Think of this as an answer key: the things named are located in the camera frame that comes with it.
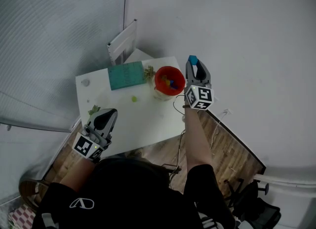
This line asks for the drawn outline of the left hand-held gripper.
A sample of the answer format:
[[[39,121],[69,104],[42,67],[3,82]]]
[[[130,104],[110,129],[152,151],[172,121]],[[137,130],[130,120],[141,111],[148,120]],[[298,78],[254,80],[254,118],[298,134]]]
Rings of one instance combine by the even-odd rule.
[[[101,159],[102,152],[112,143],[110,133],[117,117],[116,109],[103,109],[93,113],[82,132],[77,133],[72,149],[85,159]]]

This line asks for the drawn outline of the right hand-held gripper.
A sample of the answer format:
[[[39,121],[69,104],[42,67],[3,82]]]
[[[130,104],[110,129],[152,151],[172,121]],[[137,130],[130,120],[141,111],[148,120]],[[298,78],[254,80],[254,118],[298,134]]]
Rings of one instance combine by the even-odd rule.
[[[193,84],[196,81],[193,65],[190,60],[186,62],[187,90],[186,100],[191,109],[207,110],[214,103],[214,90],[210,84],[211,75],[204,63],[198,59],[197,79],[202,85]]]

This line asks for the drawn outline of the yellow and blue toy pieces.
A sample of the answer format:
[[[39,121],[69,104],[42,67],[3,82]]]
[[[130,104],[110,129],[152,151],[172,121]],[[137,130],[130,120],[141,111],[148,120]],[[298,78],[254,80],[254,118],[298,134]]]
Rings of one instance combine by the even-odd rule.
[[[175,80],[170,79],[167,75],[161,75],[159,78],[160,78],[160,85],[163,89],[176,90],[179,88],[179,86],[175,83]]]

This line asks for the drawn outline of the person's left forearm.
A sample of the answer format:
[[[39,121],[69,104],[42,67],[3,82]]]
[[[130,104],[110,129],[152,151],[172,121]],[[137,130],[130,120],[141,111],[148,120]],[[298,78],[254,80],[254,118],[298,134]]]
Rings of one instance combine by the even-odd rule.
[[[88,180],[95,167],[96,164],[92,161],[81,158],[60,181],[60,184],[78,192]]]

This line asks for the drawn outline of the person's right forearm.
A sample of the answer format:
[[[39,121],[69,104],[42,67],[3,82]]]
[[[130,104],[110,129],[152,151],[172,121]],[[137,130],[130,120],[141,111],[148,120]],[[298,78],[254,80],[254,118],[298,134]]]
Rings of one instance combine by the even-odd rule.
[[[199,165],[211,165],[210,145],[198,112],[191,108],[185,108],[185,151],[188,172]]]

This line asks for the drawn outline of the red bowl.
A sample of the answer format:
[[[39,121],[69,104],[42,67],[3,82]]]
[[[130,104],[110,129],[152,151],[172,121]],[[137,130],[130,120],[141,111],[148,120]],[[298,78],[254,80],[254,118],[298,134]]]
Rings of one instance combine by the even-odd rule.
[[[160,85],[160,76],[167,75],[170,79],[175,80],[179,86],[178,89],[163,89]],[[179,95],[184,90],[186,85],[185,78],[181,71],[172,66],[164,66],[158,69],[154,76],[154,97],[162,101],[168,101],[173,97]]]

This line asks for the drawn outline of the variegated potted plant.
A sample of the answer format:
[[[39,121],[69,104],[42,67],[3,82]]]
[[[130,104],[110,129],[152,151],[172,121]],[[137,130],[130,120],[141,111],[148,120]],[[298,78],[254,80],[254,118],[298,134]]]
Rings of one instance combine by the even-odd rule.
[[[155,76],[156,72],[154,71],[153,66],[148,65],[145,69],[144,69],[144,78],[147,81],[150,81],[153,79],[153,77]]]

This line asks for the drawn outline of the teal book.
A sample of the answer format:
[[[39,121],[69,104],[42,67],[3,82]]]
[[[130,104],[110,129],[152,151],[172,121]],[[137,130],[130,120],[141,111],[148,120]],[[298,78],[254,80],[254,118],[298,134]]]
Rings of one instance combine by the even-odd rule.
[[[108,68],[111,90],[118,90],[146,83],[141,61],[115,65]]]

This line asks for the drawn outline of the person's black shirt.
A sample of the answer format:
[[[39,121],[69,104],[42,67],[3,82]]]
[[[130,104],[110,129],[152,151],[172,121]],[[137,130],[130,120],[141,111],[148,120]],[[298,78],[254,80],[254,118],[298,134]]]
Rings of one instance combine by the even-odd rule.
[[[52,183],[32,229],[235,229],[212,166],[193,167],[184,192],[169,187],[169,175],[132,159],[101,161],[79,191]]]

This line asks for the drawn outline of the white chair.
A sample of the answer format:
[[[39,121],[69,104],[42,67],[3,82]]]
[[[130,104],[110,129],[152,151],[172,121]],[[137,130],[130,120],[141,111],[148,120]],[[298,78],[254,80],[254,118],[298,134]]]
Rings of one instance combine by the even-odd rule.
[[[113,66],[152,59],[150,55],[136,47],[136,36],[137,19],[134,19],[130,25],[107,44]]]

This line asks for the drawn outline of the round wicker stool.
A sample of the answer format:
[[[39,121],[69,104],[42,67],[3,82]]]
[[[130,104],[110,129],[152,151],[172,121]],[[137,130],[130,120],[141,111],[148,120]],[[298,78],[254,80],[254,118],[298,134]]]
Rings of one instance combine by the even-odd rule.
[[[50,183],[45,180],[24,179],[19,183],[19,193],[23,202],[35,213],[48,190]]]

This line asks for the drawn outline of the red white checkered cloth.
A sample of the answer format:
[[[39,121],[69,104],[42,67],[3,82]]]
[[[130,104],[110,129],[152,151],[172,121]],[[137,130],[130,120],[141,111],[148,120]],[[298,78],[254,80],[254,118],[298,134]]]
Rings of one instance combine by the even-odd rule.
[[[25,204],[8,215],[9,229],[32,229],[35,213]]]

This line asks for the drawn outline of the black office chair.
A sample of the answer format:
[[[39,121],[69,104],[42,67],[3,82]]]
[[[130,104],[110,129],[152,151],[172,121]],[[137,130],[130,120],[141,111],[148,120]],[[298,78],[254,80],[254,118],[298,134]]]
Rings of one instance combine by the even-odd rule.
[[[260,191],[268,194],[269,184],[260,188],[258,181],[253,180],[244,189],[241,189],[244,179],[239,178],[238,182],[239,185],[234,190],[228,180],[224,181],[231,192],[224,200],[229,202],[228,207],[232,208],[233,215],[240,222],[249,223],[253,229],[273,229],[281,219],[280,208],[270,205],[258,197]]]

